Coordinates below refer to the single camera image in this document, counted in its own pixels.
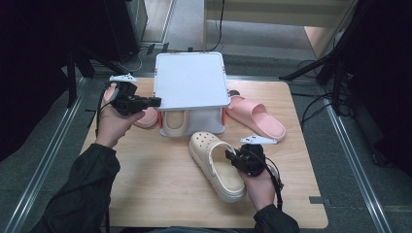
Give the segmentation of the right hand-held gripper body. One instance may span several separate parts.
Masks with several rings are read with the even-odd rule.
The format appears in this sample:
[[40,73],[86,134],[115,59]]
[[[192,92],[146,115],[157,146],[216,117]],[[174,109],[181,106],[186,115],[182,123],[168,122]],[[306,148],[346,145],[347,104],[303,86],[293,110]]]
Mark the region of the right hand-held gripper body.
[[246,173],[249,176],[259,176],[266,168],[270,172],[278,177],[276,165],[268,165],[266,161],[268,157],[264,154],[263,145],[275,145],[277,141],[275,139],[265,138],[259,135],[253,135],[240,140],[242,146],[234,152],[240,157],[239,162],[231,162],[231,165]]

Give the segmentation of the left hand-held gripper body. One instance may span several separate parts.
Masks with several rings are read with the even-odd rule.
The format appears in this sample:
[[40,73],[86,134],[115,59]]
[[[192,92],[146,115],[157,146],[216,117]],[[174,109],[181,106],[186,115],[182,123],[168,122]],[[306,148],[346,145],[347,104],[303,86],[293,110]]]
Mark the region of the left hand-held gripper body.
[[143,110],[151,105],[151,100],[135,94],[138,82],[132,75],[111,76],[106,89],[106,102],[111,104],[121,115],[128,116]]

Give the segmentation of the pink slipper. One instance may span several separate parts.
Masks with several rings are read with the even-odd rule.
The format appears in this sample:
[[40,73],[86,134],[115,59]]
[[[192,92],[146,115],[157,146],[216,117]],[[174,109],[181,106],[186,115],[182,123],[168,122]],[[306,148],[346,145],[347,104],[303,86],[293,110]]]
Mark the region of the pink slipper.
[[140,128],[150,128],[157,123],[157,110],[153,107],[149,107],[144,110],[145,115],[136,120],[134,125]]
[[287,135],[285,126],[268,113],[263,104],[241,95],[231,96],[230,104],[225,111],[229,116],[258,133],[259,136],[282,141]]

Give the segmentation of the cream clog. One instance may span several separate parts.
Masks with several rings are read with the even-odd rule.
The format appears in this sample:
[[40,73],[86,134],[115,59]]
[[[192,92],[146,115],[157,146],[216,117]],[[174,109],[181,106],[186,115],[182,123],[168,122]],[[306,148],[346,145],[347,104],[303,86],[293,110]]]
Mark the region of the cream clog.
[[237,169],[226,158],[234,148],[210,132],[196,132],[189,140],[189,154],[202,170],[218,196],[227,203],[240,201],[246,186]]
[[184,136],[189,128],[189,114],[186,111],[166,111],[163,113],[162,126],[166,136]]

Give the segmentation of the person's right hand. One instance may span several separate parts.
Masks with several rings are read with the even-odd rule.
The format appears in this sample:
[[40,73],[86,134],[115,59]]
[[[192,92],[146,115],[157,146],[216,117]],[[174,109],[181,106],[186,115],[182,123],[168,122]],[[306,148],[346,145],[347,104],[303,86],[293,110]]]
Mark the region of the person's right hand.
[[263,171],[256,177],[251,177],[242,171],[238,171],[238,174],[243,180],[249,198],[257,212],[274,203],[275,188],[267,171]]

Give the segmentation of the person's left hand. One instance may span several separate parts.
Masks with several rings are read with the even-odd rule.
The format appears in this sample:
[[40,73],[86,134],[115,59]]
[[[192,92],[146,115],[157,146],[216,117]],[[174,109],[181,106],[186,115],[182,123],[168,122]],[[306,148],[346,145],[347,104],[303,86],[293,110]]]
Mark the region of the person's left hand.
[[110,103],[110,97],[115,89],[109,87],[103,94],[102,103],[105,107],[99,115],[98,129],[95,143],[112,149],[130,129],[132,124],[142,118],[145,113],[139,112],[134,115],[122,116]]

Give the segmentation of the black power plugs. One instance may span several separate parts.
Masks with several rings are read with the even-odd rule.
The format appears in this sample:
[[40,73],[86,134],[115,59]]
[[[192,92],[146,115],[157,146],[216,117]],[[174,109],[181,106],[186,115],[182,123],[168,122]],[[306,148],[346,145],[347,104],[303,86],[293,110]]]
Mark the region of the black power plugs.
[[175,50],[175,49],[170,49],[169,44],[150,44],[145,48],[146,55],[152,54],[152,53],[175,53],[175,52],[183,52],[183,50]]

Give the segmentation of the black tripod stand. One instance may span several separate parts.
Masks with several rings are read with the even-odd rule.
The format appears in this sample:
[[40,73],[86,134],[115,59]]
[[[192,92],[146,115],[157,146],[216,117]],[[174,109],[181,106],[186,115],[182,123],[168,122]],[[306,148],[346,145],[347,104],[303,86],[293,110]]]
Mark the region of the black tripod stand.
[[359,4],[360,0],[352,0],[349,9],[343,16],[343,21],[340,23],[340,25],[347,24],[347,27],[342,32],[340,38],[332,43],[330,52],[297,71],[280,77],[281,81],[292,81],[321,67],[316,81],[319,85],[326,85],[331,78],[334,78],[331,92],[331,107],[338,115],[340,115],[340,85],[344,75],[344,65],[347,63],[345,50],[350,46],[351,38],[355,35],[355,31],[359,26],[359,21],[357,20]]
[[84,47],[74,47],[67,53],[67,78],[68,78],[68,92],[69,100],[67,107],[71,108],[78,98],[77,94],[77,83],[76,83],[76,71],[78,68],[80,72],[88,78],[92,78],[95,74],[95,70],[91,65],[90,60],[94,59],[99,63],[103,64],[105,67],[109,68],[118,75],[125,75],[126,71],[119,68],[111,61],[98,55],[96,52],[89,50]]

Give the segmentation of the dark cabinet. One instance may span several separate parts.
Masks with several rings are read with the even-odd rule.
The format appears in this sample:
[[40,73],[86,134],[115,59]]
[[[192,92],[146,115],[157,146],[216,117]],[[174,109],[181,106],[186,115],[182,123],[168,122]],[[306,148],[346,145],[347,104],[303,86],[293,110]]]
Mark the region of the dark cabinet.
[[109,35],[114,43],[114,58],[125,62],[137,53],[147,27],[144,0],[103,0],[109,20]]

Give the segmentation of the black curtain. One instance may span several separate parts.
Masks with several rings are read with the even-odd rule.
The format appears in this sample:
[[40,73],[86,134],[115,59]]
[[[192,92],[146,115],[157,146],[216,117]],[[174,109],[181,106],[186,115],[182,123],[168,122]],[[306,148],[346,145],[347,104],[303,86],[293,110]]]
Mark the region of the black curtain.
[[359,0],[342,40],[352,106],[375,161],[412,177],[412,0]]
[[62,71],[68,55],[120,61],[136,49],[130,2],[0,0],[0,162],[74,85]]

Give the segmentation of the light wooden furniture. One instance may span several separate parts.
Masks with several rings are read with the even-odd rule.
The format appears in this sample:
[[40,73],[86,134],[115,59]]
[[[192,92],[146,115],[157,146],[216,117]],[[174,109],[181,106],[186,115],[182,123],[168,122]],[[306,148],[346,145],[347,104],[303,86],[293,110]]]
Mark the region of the light wooden furniture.
[[332,41],[356,8],[359,0],[203,0],[203,49],[207,20],[273,23],[303,26],[315,55],[324,56]]

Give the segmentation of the aluminium floor rail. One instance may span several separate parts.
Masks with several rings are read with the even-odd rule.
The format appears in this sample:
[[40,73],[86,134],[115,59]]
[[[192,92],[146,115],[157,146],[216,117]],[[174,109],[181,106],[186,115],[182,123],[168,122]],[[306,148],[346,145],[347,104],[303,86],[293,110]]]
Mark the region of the aluminium floor rail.
[[344,150],[351,171],[360,189],[365,206],[375,225],[376,231],[378,233],[395,233],[384,212],[381,202],[361,165],[357,151],[353,146],[342,119],[334,112],[332,107],[327,106],[326,109],[341,147]]
[[81,105],[88,78],[75,79],[78,96],[59,98],[24,145],[0,163],[0,233],[19,233]]
[[253,82],[284,82],[292,85],[318,85],[315,79],[296,78],[291,81],[280,80],[279,77],[227,75],[228,80]]

